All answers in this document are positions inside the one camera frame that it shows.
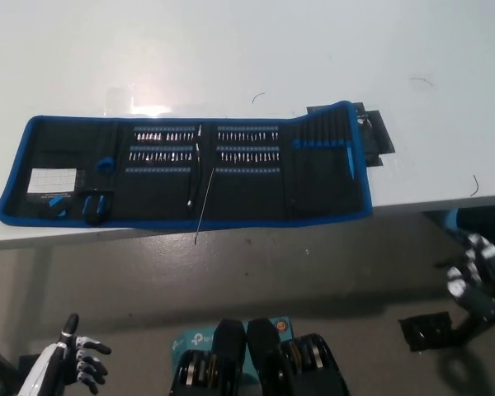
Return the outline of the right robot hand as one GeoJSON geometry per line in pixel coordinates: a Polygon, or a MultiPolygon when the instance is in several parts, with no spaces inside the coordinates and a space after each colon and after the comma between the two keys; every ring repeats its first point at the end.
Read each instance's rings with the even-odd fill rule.
{"type": "Polygon", "coordinates": [[[450,262],[447,289],[473,318],[495,323],[495,244],[479,233],[458,233],[464,253],[450,262]]]}

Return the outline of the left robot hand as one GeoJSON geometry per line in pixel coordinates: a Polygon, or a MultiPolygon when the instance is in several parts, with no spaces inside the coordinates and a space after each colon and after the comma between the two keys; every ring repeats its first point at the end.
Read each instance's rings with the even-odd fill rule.
{"type": "Polygon", "coordinates": [[[109,356],[112,349],[104,343],[77,333],[79,316],[72,313],[56,342],[38,356],[24,379],[20,395],[63,395],[72,384],[83,384],[92,395],[106,383],[107,368],[99,355],[109,356]]]}

